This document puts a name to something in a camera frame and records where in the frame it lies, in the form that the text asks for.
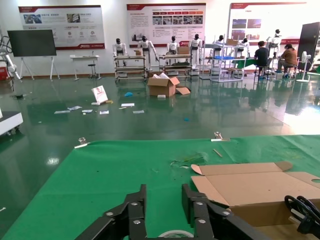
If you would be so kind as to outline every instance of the television screen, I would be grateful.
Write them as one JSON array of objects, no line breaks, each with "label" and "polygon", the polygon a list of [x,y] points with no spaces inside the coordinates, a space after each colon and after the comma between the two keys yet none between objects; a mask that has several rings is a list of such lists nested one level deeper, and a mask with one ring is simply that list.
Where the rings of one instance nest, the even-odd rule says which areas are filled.
[{"label": "television screen", "polygon": [[52,30],[8,31],[15,57],[56,56]]}]

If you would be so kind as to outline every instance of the white sign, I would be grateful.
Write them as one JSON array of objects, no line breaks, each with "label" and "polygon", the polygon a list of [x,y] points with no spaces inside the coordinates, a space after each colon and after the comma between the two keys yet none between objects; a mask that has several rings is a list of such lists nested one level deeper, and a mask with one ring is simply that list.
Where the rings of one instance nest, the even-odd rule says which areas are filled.
[{"label": "white sign", "polygon": [[57,50],[104,49],[100,5],[19,6],[24,30],[52,30]]},{"label": "white sign", "polygon": [[91,89],[97,103],[104,103],[108,100],[104,86],[98,86]]},{"label": "white sign", "polygon": [[257,44],[279,29],[281,44],[299,44],[305,6],[306,2],[231,3],[228,38]]},{"label": "white sign", "polygon": [[142,36],[155,47],[166,47],[175,36],[180,46],[199,34],[205,37],[205,3],[127,4],[129,45],[135,48]]}]

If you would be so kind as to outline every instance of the white table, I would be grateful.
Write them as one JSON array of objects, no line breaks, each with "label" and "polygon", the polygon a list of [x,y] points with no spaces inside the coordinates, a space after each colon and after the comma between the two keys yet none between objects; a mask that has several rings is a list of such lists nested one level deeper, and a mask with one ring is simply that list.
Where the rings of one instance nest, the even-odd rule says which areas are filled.
[{"label": "white table", "polygon": [[101,79],[101,77],[100,77],[100,71],[99,71],[99,66],[98,66],[98,58],[99,58],[98,55],[93,55],[93,56],[75,56],[75,55],[70,55],[70,58],[72,59],[72,64],[73,64],[73,69],[74,69],[74,76],[75,76],[74,81],[79,80],[79,78],[77,77],[77,71],[76,71],[76,68],[75,68],[75,62],[76,62],[76,61],[96,61],[95,66],[96,66],[96,68],[98,69],[98,70],[97,70],[98,80]]}]

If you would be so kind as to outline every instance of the green epoxy floor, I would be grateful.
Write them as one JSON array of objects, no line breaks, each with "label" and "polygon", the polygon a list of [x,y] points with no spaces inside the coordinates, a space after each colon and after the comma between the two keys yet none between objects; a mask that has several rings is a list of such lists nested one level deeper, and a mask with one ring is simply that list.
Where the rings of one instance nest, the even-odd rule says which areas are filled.
[{"label": "green epoxy floor", "polygon": [[[91,106],[91,88],[103,85],[113,104]],[[320,81],[264,81],[214,83],[194,78],[181,81],[190,95],[166,99],[150,97],[140,80],[112,77],[95,82],[87,78],[29,80],[16,86],[24,100],[11,97],[0,84],[2,111],[21,111],[21,133],[0,136],[0,238],[32,200],[51,173],[78,145],[78,138],[96,140],[167,140],[224,138],[255,135],[320,134]],[[122,103],[135,107],[119,109]],[[54,114],[68,107],[81,109]],[[99,111],[109,114],[99,115]],[[133,114],[144,110],[145,113]]]}]

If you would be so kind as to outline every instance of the green table mat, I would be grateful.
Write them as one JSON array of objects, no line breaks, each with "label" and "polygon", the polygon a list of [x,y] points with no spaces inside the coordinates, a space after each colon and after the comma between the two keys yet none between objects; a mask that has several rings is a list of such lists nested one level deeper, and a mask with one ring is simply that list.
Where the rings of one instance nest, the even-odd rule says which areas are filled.
[{"label": "green table mat", "polygon": [[193,233],[183,212],[181,185],[190,184],[195,174],[173,161],[195,153],[205,154],[208,164],[290,161],[292,171],[320,177],[319,146],[319,135],[94,142],[70,153],[3,239],[73,240],[140,184],[147,184],[149,237],[170,230]]}]

